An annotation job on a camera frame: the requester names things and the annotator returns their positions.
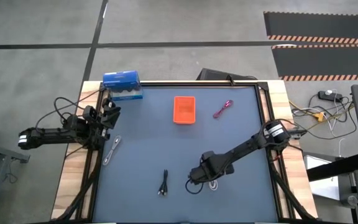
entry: blue box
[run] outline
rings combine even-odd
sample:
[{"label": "blue box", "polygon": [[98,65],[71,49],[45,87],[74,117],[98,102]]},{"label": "blue box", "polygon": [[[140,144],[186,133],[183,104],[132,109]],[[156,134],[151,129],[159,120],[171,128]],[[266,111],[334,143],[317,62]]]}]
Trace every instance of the blue box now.
[{"label": "blue box", "polygon": [[105,73],[103,85],[111,90],[112,100],[143,99],[143,90],[137,71]]}]

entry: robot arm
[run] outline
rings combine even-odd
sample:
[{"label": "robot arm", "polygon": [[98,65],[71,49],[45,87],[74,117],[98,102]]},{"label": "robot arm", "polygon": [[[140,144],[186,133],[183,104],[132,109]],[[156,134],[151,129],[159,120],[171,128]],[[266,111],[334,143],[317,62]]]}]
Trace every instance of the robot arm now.
[{"label": "robot arm", "polygon": [[[264,127],[268,133],[267,137],[263,134]],[[233,162],[267,146],[282,150],[288,146],[289,139],[290,135],[280,121],[269,122],[249,140],[225,154],[215,154],[213,151],[204,153],[201,156],[200,165],[190,171],[189,180],[197,185],[216,180],[225,174],[232,174],[234,173]]]},{"label": "robot arm", "polygon": [[114,128],[121,110],[107,98],[103,100],[102,106],[103,114],[99,114],[92,106],[87,106],[83,118],[70,115],[63,128],[28,128],[19,134],[18,146],[28,150],[43,144],[78,142],[86,149],[97,150],[109,139],[107,130]]}]

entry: table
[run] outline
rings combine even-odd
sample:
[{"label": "table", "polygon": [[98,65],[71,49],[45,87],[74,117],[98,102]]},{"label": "table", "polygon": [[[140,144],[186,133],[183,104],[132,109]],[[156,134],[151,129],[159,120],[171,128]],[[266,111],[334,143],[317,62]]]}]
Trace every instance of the table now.
[{"label": "table", "polygon": [[[213,81],[202,81],[203,83],[211,83]],[[290,105],[288,102],[287,93],[285,90],[284,82],[281,80],[271,80],[271,81],[259,81],[259,82],[267,82],[269,88],[269,97],[272,102],[272,109],[275,115],[275,118],[284,118],[284,119],[292,119]],[[83,98],[93,91],[99,89],[100,82],[84,82],[81,96]],[[92,105],[96,106],[98,96],[94,95],[89,97],[85,101],[80,103],[80,106]],[[262,105],[264,108],[267,108],[267,102],[264,100],[265,97],[262,97]],[[265,119],[269,118],[269,113],[265,113]],[[291,141],[292,145],[299,146],[298,141]],[[67,153],[76,149],[78,145],[70,144],[68,146]],[[66,207],[71,203],[72,199],[78,193],[81,180],[83,177],[83,168],[85,166],[85,158],[87,151],[81,150],[76,154],[70,156],[64,163],[62,169],[62,176],[59,183],[59,188],[57,191],[57,196],[55,200],[55,205],[53,207],[52,218],[58,217],[62,212],[66,209]],[[301,204],[306,208],[306,210],[317,217],[315,205],[313,202],[313,196],[311,194],[305,165],[303,163],[303,157],[300,151],[292,148],[287,148],[283,152],[283,160],[285,163],[285,170],[287,172],[287,178],[289,182],[289,186],[297,199],[301,202]],[[90,194],[87,194],[85,197],[85,204],[83,207],[82,215],[86,215],[86,211],[88,211]],[[285,197],[280,191],[280,203],[283,210],[283,216],[289,217],[290,212],[287,209],[287,201]]]}]

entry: rubber floor mat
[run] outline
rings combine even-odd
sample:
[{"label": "rubber floor mat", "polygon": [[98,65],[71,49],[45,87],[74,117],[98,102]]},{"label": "rubber floor mat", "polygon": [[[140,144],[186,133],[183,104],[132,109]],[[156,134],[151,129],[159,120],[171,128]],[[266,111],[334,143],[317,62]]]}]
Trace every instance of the rubber floor mat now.
[{"label": "rubber floor mat", "polygon": [[273,46],[285,81],[358,80],[358,44]]},{"label": "rubber floor mat", "polygon": [[358,15],[264,12],[268,38],[358,44]]}]

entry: orange bowl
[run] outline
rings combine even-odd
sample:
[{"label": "orange bowl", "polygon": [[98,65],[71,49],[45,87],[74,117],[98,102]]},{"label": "orange bowl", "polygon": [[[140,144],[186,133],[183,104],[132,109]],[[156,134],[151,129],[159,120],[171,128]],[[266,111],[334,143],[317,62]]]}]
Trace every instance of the orange bowl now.
[{"label": "orange bowl", "polygon": [[175,96],[173,122],[176,124],[194,124],[196,122],[196,98],[194,96]]}]

